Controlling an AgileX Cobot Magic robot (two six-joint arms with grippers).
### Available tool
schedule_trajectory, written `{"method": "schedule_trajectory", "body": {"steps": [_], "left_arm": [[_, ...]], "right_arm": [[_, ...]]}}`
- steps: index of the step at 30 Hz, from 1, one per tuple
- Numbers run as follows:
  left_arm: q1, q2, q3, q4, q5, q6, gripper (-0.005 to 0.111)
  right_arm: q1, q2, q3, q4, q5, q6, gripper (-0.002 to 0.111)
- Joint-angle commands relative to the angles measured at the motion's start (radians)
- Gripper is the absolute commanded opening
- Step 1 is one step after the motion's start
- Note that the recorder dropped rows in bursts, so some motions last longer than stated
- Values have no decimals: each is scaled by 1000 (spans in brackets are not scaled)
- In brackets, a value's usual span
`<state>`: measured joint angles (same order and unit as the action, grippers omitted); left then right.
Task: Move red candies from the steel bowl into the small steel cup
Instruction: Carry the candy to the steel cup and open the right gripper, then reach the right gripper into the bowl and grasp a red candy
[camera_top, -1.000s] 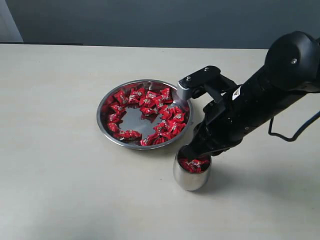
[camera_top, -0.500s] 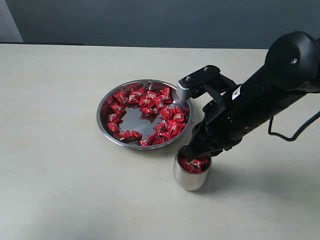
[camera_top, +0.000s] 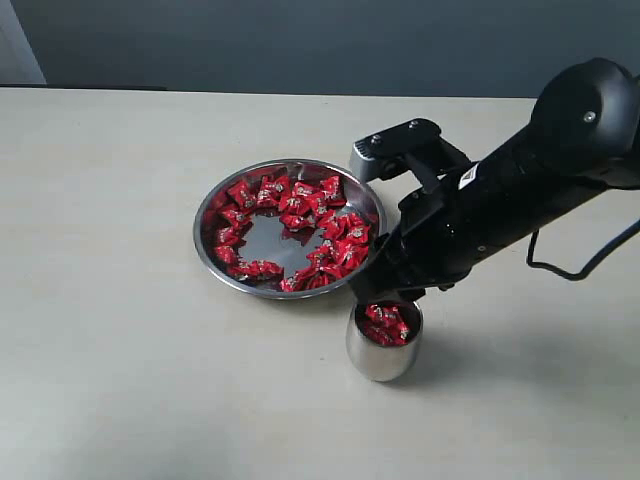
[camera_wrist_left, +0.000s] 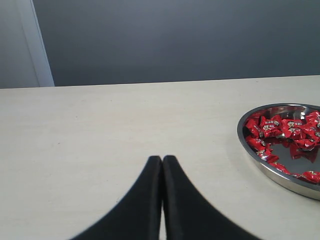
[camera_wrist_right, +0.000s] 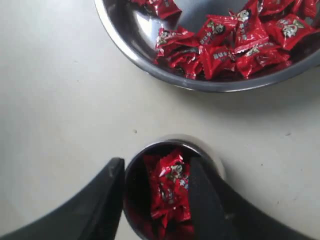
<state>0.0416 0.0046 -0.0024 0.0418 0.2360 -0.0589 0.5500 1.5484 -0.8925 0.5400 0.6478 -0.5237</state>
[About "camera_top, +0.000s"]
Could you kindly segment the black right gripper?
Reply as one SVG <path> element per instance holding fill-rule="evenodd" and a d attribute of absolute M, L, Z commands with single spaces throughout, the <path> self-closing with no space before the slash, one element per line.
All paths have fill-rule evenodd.
<path fill-rule="evenodd" d="M 351 164 L 364 181 L 409 170 L 420 188 L 402 199 L 399 223 L 377 241 L 349 286 L 361 303 L 415 300 L 425 289 L 447 289 L 478 263 L 607 191 L 583 175 L 562 176 L 543 166 L 517 132 L 475 163 L 437 127 L 410 150 L 385 155 L 397 128 L 354 145 Z"/>

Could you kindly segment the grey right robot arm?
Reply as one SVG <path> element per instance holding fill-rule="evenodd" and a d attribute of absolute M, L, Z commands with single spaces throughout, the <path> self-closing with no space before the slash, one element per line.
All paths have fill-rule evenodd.
<path fill-rule="evenodd" d="M 595 58 L 553 78 L 529 122 L 482 160 L 416 118 L 357 141 L 350 167 L 363 182 L 419 182 L 349 283 L 361 304 L 414 301 L 607 191 L 637 190 L 639 80 Z"/>

